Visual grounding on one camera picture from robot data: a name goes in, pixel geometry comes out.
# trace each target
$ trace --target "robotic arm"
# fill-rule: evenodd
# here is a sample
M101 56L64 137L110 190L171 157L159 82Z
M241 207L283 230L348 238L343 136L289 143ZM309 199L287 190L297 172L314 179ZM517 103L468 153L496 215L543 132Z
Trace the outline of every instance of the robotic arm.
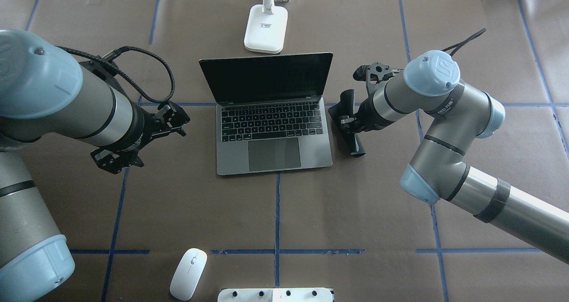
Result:
M501 126L505 110L462 81L449 54L429 51L403 70L363 65L354 79L366 81L368 90L357 113L353 90L329 109L353 156L365 153L357 133L381 130L422 109L435 120L401 178L403 189L429 204L443 198L569 264L569 213L463 162L475 138Z
M130 101L114 79L113 51L77 63L28 32L0 30L0 300L33 301L67 280L75 264L20 156L14 152L55 132L98 149L113 174L144 166L138 151L176 132L189 116L169 97L158 112Z

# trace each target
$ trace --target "laptop keyboard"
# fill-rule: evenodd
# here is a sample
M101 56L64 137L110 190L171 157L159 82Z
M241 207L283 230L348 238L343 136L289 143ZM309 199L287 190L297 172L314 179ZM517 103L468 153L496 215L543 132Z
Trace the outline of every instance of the laptop keyboard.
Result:
M317 101L221 108L221 141L322 134Z

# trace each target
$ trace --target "black band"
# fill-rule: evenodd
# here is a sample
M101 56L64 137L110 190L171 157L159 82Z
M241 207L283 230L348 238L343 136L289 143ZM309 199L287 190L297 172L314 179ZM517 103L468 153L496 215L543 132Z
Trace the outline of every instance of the black band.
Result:
M490 200L490 203L474 217L488 223L495 219L495 217L502 212L502 209L506 206L508 198L510 197L510 184L504 182L498 178L498 186L496 186L496 192Z
M399 111L398 109L396 109L393 104L391 104L391 102L388 99L388 91L387 91L387 86L384 87L384 97L385 97L385 101L388 103L389 107L392 108L393 111L396 111L399 114L403 114L403 115L407 115L409 113L405 113L403 111Z
M99 133L102 132L102 130L106 129L106 127L110 124L112 118L114 117L114 114L116 112L116 96L114 95L114 91L112 90L112 88L109 86L108 89L110 89L110 93L112 95L112 110L110 111L110 114L107 117L107 120L104 122L104 124L95 132L87 135L87 136L83 136L83 137L78 137L77 140L81 140L84 138L90 138L91 136L95 136Z
M449 113L449 111L451 111L458 104L459 99L461 99L461 96L463 95L463 92L464 92L464 86L457 85L457 87L449 93L447 99L445 99L445 101L441 103L441 105L425 113L429 114L432 117L444 118L445 114Z
M5 196L5 195L8 195L8 194L15 193L17 191L31 189L32 187L35 187L35 183L32 180L16 183L16 184L6 186L6 187L2 187L0 189L0 198Z
M435 138L434 136L430 136L430 135L425 135L425 140L429 140L429 141L433 141L437 144L441 144L442 146L444 146L445 148L448 148L451 151L457 152L458 154L464 156L464 154L466 154L466 152L464 152L463 150L461 150L460 148L457 148L456 146L454 146L453 144L449 144L443 140L439 140L438 138Z
M457 184L457 186L453 190L453 193L451 193L451 195L448 198L446 198L447 201L451 202L455 198L455 196L457 196L457 193L461 190L461 187L463 186L464 181L466 181L469 172L470 172L470 166L466 164L466 168L464 169L464 173L463 176L461 177L461 180L459 181L459 184Z

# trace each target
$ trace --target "laptop trackpad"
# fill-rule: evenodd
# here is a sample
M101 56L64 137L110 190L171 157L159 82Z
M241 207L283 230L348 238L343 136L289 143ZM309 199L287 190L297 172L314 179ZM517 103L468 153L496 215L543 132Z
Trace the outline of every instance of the laptop trackpad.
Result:
M298 138L250 141L248 143L250 171L300 168Z

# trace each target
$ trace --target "white lamp base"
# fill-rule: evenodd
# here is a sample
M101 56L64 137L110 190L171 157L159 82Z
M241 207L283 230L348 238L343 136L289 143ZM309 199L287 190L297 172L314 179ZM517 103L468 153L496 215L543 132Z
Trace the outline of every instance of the white lamp base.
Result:
M251 8L244 39L249 51L270 54L282 51L289 12L282 6L273 6L272 12L263 13L262 4Z

